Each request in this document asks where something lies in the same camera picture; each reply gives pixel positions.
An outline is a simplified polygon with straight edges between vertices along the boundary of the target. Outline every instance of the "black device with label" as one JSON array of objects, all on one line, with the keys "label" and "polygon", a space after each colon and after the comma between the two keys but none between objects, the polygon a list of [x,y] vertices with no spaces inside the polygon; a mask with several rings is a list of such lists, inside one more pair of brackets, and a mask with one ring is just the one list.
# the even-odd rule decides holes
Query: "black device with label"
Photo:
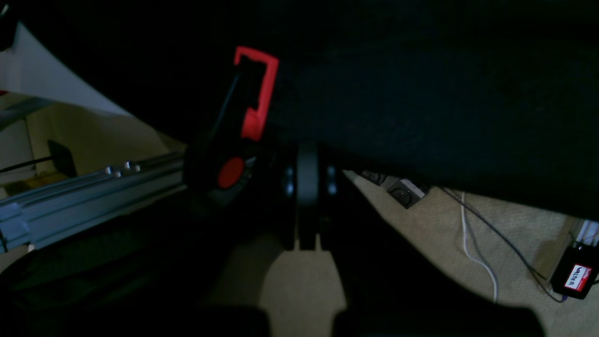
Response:
[{"label": "black device with label", "polygon": [[580,220],[549,282],[556,293],[584,299],[599,275],[599,222]]}]

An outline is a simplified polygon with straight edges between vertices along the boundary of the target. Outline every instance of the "beige carpet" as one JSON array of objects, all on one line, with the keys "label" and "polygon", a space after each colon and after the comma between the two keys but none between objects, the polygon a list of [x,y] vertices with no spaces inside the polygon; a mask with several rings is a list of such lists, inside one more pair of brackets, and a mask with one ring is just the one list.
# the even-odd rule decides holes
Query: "beige carpet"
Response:
[{"label": "beige carpet", "polygon": [[[460,207],[456,201],[434,188],[425,199],[405,210],[378,186],[355,174],[351,177],[381,215],[440,270],[471,291],[492,299],[493,286],[487,272],[463,253]],[[568,235],[569,219],[565,215],[478,195],[467,194],[467,201],[500,229],[539,272],[550,272]],[[550,337],[597,336],[599,288],[592,289],[585,300],[554,302],[495,233],[474,216],[468,219],[483,254],[497,273],[500,304],[531,308]],[[302,270],[294,270],[293,263],[303,264]],[[333,268],[331,256],[325,252],[286,252],[275,262],[261,300],[271,313],[275,336],[330,335],[327,322],[344,305],[338,296],[338,276],[328,271]]]}]

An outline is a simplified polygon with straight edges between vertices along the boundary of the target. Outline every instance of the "white cable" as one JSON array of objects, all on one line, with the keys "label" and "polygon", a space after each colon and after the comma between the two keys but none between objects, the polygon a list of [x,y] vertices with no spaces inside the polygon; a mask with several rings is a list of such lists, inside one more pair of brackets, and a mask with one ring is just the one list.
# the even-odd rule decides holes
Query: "white cable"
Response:
[{"label": "white cable", "polygon": [[[462,203],[465,202],[464,201],[465,198],[466,198],[466,193],[462,192]],[[473,260],[474,262],[485,267],[486,271],[489,273],[489,276],[491,277],[491,280],[493,281],[493,303],[497,303],[498,289],[497,289],[497,279],[495,278],[495,275],[493,274],[493,272],[491,271],[491,268],[489,266],[487,266],[486,263],[483,263],[479,259],[473,257],[472,255],[470,255],[470,251],[468,251],[468,228],[466,225],[466,212],[464,210],[464,205],[462,205],[462,231],[464,232],[464,253],[466,253],[466,256],[470,260]]]}]

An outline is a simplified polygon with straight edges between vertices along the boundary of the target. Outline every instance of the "white sticker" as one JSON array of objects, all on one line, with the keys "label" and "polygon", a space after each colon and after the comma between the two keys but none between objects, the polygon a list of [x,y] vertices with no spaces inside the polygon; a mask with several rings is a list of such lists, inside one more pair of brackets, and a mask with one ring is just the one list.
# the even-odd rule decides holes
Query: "white sticker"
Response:
[{"label": "white sticker", "polygon": [[586,281],[589,279],[591,270],[592,268],[575,264],[574,269],[572,269],[572,273],[570,273],[570,277],[568,277],[564,287],[574,289],[576,291],[582,291],[582,288],[585,287]]}]

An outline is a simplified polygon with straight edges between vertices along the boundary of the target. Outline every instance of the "black cable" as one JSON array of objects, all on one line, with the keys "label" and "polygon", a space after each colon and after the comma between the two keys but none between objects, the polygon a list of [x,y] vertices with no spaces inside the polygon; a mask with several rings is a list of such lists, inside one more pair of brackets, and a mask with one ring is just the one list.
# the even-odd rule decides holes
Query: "black cable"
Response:
[{"label": "black cable", "polygon": [[505,237],[505,235],[503,235],[497,228],[495,228],[495,226],[493,226],[481,214],[479,214],[478,212],[476,212],[472,207],[468,206],[466,203],[463,203],[462,200],[460,200],[457,197],[455,197],[453,194],[451,194],[450,192],[448,192],[443,187],[440,187],[440,189],[443,192],[445,192],[447,195],[449,195],[450,197],[452,197],[459,204],[463,205],[464,208],[466,208],[467,210],[469,210],[478,219],[480,219],[482,222],[484,222],[485,225],[487,225],[492,231],[495,232],[495,234],[499,235],[499,237],[502,238],[502,240],[505,241],[505,243],[507,243],[507,245],[516,253],[516,255],[518,255],[518,257],[520,258],[520,260],[523,262],[524,266],[526,266],[526,268],[528,269],[528,271],[530,272],[530,274],[533,276],[534,280],[537,281],[537,283],[539,284],[539,286],[541,286],[541,289],[543,289],[543,291],[547,294],[547,296],[549,296],[552,300],[554,300],[554,301],[556,301],[558,303],[562,303],[563,302],[563,300],[558,300],[555,297],[553,297],[551,295],[551,293],[547,289],[545,289],[545,286],[543,285],[543,283],[541,281],[539,281],[539,279],[537,278],[537,275],[539,277],[545,279],[545,280],[547,280],[547,279],[543,275],[541,275],[535,268],[533,268],[533,266],[530,265],[530,263],[528,263],[528,261],[526,260],[526,258],[524,257],[524,255],[522,255],[522,253],[520,252],[520,250],[518,250],[516,248],[516,246],[514,246],[514,244],[511,241],[509,241],[508,238]]},{"label": "black cable", "polygon": [[41,163],[43,161],[54,160],[54,159],[60,158],[62,156],[64,156],[64,155],[55,155],[55,156],[49,156],[49,157],[45,157],[45,158],[40,158],[40,159],[26,161],[24,163],[20,163],[20,164],[17,164],[17,165],[13,165],[13,166],[9,166],[9,167],[3,168],[2,170],[0,170],[0,173],[5,173],[5,172],[8,172],[8,171],[16,170],[17,168],[19,169],[21,167],[26,167],[26,166],[29,166],[29,165]]}]

